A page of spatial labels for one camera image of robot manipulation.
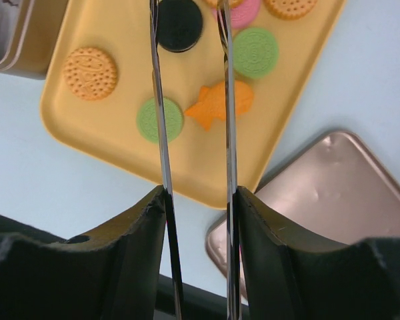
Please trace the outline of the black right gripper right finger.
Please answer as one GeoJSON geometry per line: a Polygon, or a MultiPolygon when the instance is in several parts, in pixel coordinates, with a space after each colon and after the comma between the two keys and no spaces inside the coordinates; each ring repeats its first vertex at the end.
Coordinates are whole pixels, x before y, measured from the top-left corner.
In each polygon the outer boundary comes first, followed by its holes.
{"type": "Polygon", "coordinates": [[[252,319],[400,319],[400,238],[346,245],[237,197],[252,319]]]}

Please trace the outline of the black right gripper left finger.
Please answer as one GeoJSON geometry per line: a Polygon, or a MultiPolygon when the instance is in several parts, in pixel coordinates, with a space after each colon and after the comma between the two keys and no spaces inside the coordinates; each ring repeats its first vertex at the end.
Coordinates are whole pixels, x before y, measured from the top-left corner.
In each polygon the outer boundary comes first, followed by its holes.
{"type": "Polygon", "coordinates": [[[70,239],[0,215],[0,319],[152,319],[164,229],[162,187],[70,239]]]}

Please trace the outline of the black sandwich cookie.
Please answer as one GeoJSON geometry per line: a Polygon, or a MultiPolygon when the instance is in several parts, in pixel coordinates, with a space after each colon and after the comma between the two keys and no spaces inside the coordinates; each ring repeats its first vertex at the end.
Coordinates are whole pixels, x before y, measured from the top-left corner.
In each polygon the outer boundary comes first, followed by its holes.
{"type": "Polygon", "coordinates": [[[153,43],[172,53],[192,49],[203,32],[203,15],[194,1],[150,1],[153,43]]]}

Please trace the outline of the metal tongs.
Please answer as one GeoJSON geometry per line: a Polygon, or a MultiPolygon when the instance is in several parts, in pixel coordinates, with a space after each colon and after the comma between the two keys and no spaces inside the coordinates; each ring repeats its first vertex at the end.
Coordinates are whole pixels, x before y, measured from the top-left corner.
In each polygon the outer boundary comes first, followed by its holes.
{"type": "MultiPolygon", "coordinates": [[[[152,58],[152,80],[154,88],[155,109],[159,137],[159,150],[163,187],[165,190],[164,206],[167,222],[167,237],[170,249],[171,272],[175,316],[182,319],[184,315],[183,280],[179,258],[179,244],[175,208],[173,203],[173,186],[171,166],[165,123],[161,69],[158,54],[157,32],[159,30],[159,2],[150,1],[150,42],[152,58]]],[[[223,66],[225,71],[225,124],[226,124],[226,162],[227,162],[227,318],[241,319],[240,293],[240,258],[239,258],[239,213],[237,209],[237,130],[235,78],[233,70],[233,40],[231,33],[231,13],[228,1],[217,3],[218,28],[223,48],[223,66]]]]}

